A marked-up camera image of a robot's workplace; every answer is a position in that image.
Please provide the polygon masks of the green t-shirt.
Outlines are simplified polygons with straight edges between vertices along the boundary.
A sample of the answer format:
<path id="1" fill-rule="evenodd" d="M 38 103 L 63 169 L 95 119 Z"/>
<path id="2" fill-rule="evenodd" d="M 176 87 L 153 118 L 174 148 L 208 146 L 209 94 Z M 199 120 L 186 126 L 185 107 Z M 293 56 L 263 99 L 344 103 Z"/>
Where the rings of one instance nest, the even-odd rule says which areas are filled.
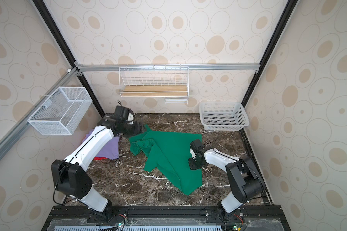
<path id="1" fill-rule="evenodd" d="M 153 131 L 148 125 L 145 133 L 129 138 L 133 155 L 147 157 L 144 170 L 158 169 L 183 194 L 190 195 L 202 186 L 202 171 L 191 170 L 190 143 L 202 140 L 201 134 Z"/>

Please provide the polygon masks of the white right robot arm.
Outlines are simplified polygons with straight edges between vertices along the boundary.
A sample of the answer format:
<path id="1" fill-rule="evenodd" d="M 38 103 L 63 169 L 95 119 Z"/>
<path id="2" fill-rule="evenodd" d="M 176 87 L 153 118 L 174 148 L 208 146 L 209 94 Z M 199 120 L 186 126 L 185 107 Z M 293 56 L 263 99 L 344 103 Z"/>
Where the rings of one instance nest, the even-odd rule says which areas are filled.
<path id="1" fill-rule="evenodd" d="M 190 143 L 189 167 L 198 170 L 214 165 L 227 174 L 231 192 L 218 203 L 221 216 L 229 217 L 247 201 L 256 198 L 265 188 L 265 182 L 252 159 L 232 157 L 216 148 L 206 147 L 200 140 Z"/>

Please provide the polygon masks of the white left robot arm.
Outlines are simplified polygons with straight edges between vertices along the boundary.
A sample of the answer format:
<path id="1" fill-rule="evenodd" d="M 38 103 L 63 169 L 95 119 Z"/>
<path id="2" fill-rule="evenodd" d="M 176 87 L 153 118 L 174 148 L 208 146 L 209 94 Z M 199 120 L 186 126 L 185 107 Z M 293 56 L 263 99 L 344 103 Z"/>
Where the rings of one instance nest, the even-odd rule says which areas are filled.
<path id="1" fill-rule="evenodd" d="M 130 138 L 146 131 L 134 112 L 118 105 L 115 112 L 103 117 L 86 140 L 63 160 L 51 165 L 55 191 L 77 199 L 91 210 L 103 213 L 111 202 L 94 187 L 86 173 L 90 163 L 114 137 Z"/>

